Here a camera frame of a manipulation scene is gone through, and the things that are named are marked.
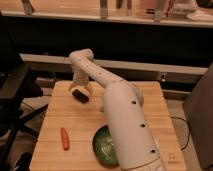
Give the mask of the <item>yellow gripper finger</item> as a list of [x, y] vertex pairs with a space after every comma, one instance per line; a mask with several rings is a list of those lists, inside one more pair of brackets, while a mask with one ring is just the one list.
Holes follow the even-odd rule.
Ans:
[[91, 86], [90, 84], [88, 84], [88, 85], [86, 86], [86, 90], [87, 90], [90, 94], [93, 93], [92, 86]]
[[69, 86], [69, 88], [68, 88], [68, 91], [72, 91], [72, 89], [73, 89], [74, 87], [76, 87], [76, 85], [71, 84], [71, 85]]

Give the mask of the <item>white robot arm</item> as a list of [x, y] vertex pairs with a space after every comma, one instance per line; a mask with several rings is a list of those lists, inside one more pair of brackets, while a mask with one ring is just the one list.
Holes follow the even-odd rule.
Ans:
[[144, 96], [124, 78], [93, 63], [90, 49], [71, 52], [73, 83], [92, 78], [104, 88], [103, 110], [122, 171], [167, 171], [142, 111]]

